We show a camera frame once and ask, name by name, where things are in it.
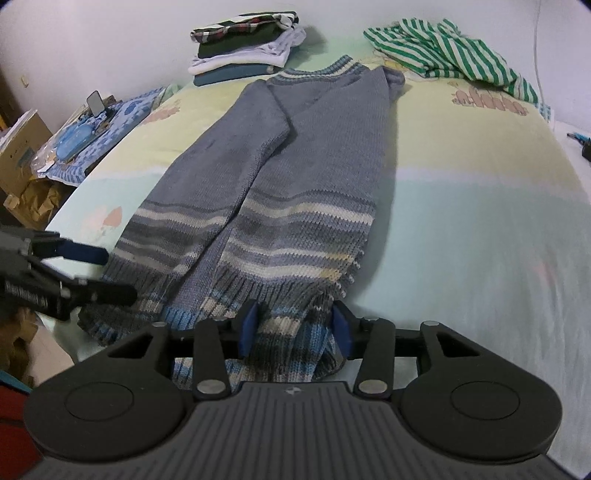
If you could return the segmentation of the black power adapter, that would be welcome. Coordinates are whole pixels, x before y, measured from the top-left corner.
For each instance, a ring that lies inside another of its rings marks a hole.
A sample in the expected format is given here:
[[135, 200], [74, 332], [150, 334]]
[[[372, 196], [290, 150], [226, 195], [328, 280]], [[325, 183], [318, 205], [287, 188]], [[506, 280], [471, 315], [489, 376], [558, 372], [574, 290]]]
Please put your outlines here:
[[591, 162], [591, 143], [590, 142], [586, 143], [582, 147], [581, 154], [588, 162]]

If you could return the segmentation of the blue patterned cloth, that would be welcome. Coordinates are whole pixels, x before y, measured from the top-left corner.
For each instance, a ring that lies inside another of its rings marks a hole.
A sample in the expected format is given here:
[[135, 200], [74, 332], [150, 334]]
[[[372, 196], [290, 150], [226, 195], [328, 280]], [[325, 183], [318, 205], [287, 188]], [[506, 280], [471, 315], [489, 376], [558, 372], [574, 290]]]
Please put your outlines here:
[[94, 91], [75, 114], [38, 150], [31, 163], [37, 179], [77, 187], [166, 95], [159, 87], [125, 101], [107, 100]]

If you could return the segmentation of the blue plastic object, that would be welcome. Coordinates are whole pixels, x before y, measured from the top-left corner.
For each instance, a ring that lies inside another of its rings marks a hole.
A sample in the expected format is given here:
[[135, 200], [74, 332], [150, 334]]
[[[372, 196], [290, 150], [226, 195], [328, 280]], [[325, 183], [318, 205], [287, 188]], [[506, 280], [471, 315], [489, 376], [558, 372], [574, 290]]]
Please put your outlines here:
[[580, 145], [585, 145], [591, 142], [591, 138], [577, 132], [569, 132], [567, 137], [576, 140]]

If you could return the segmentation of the blue case on side table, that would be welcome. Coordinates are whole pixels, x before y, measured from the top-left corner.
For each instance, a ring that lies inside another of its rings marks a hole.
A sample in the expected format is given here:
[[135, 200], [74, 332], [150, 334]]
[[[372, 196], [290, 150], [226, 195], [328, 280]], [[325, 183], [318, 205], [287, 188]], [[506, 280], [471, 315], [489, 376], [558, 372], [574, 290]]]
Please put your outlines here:
[[55, 146], [59, 162], [68, 162], [95, 139], [94, 128], [89, 124], [70, 125], [59, 137]]

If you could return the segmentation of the green white striped garment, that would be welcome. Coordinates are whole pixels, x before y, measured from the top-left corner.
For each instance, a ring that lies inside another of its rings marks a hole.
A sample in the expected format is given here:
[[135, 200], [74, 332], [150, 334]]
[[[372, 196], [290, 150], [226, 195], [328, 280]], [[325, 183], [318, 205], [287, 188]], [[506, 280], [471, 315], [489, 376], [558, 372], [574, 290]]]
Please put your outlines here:
[[452, 21], [404, 18], [363, 31], [373, 48], [423, 78], [457, 78], [489, 84], [528, 103], [540, 102], [523, 75], [483, 40], [464, 35]]

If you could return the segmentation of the grey knit sweater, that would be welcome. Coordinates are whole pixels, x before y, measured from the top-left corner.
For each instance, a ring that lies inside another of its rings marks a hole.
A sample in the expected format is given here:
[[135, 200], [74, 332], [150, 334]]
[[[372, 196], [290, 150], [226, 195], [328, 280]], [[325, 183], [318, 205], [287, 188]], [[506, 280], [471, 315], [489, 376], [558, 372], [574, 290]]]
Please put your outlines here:
[[406, 79], [349, 57], [245, 87], [178, 156], [134, 212], [103, 271], [129, 307], [90, 305], [101, 345], [162, 321], [176, 329], [262, 310], [232, 384], [310, 382], [341, 367], [329, 314], [365, 254]]

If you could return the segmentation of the red plaid folded shirt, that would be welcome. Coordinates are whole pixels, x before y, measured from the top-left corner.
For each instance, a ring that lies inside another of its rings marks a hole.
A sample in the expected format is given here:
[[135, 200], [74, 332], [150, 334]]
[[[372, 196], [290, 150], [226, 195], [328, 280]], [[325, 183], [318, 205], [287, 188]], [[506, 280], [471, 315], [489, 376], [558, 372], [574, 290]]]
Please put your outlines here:
[[261, 25], [237, 25], [237, 26], [224, 26], [221, 23], [211, 24], [205, 27], [195, 28], [190, 32], [190, 39], [197, 43], [211, 42], [217, 40], [228, 33], [236, 32], [253, 32], [257, 27]]

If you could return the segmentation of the blue folded garment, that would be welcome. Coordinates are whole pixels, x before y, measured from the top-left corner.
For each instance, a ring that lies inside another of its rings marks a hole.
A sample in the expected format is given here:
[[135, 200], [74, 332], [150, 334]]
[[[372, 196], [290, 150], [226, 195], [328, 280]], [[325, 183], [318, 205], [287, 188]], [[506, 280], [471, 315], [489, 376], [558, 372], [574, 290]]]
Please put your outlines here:
[[231, 64], [194, 75], [193, 85], [200, 87], [243, 78], [273, 75], [280, 70], [280, 67], [266, 64]]

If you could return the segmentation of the yellow baby blanket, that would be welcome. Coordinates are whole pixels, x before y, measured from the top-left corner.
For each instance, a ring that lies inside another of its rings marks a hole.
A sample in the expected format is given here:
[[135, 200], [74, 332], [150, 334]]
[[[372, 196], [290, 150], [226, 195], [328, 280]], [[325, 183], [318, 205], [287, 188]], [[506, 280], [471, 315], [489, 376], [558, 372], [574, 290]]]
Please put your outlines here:
[[[445, 324], [549, 383], [550, 455], [590, 473], [590, 200], [535, 107], [476, 107], [479, 88], [407, 73], [361, 268], [356, 314]], [[187, 84], [112, 150], [51, 221], [112, 249], [168, 167], [252, 80]]]

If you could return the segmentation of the white folded garment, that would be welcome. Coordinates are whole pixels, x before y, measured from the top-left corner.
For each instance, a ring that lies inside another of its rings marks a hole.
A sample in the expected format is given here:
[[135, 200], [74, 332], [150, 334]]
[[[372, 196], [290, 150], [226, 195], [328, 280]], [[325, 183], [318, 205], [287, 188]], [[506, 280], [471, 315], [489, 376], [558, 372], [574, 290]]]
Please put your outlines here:
[[300, 47], [305, 38], [307, 32], [304, 28], [295, 26], [266, 44], [240, 48], [231, 53], [204, 59], [194, 56], [187, 71], [195, 76], [233, 64], [263, 64], [283, 68], [287, 64], [291, 50]]

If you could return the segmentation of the cardboard box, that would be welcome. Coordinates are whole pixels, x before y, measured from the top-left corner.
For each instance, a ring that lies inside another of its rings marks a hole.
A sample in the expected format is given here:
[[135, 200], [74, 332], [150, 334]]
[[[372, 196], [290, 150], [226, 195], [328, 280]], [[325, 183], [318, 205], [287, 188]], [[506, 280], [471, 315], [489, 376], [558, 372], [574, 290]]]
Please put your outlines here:
[[29, 110], [1, 138], [0, 184], [6, 195], [23, 192], [33, 175], [32, 160], [51, 136], [38, 111]]

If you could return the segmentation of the dark green folded garment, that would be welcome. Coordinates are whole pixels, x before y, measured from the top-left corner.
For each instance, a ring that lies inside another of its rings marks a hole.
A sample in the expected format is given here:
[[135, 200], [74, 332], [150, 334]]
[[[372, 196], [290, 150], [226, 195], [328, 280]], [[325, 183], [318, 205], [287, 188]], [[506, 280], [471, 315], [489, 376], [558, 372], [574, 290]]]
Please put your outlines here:
[[261, 25], [250, 33], [228, 33], [217, 40], [201, 43], [197, 50], [197, 57], [199, 59], [207, 59], [246, 47], [256, 47], [273, 42], [276, 38], [280, 37], [281, 33], [283, 33], [283, 29], [276, 24]]

